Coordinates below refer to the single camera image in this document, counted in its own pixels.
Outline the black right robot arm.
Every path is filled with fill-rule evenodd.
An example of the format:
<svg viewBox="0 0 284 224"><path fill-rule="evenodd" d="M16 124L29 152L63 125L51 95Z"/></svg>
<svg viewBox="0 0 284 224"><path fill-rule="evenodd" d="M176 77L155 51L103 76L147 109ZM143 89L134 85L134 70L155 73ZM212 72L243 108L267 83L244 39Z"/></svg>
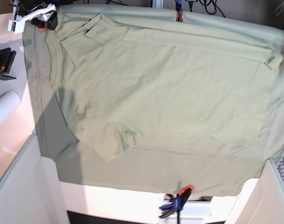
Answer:
<svg viewBox="0 0 284 224"><path fill-rule="evenodd" d="M13 17L8 22L8 31L24 32L26 22L39 30L55 30L58 20L58 7L50 0L11 0Z"/></svg>

